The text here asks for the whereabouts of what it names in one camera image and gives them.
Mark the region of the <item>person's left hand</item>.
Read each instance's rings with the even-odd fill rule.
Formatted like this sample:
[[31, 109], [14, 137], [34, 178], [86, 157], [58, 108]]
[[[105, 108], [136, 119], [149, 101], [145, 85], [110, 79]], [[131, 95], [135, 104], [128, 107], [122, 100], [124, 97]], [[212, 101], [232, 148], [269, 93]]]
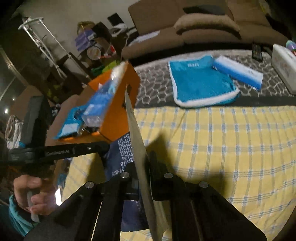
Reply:
[[47, 216], [57, 207], [52, 178], [22, 175], [14, 180], [14, 196], [18, 206], [32, 214]]

